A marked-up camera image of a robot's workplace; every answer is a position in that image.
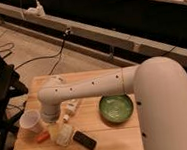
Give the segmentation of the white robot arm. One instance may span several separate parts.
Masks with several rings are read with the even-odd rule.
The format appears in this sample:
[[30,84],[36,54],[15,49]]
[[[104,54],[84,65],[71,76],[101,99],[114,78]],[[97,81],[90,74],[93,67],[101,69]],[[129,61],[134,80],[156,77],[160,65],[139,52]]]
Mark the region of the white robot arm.
[[41,118],[57,121],[69,99],[123,94],[135,97],[144,150],[187,150],[187,74],[166,57],[75,83],[50,78],[38,92]]

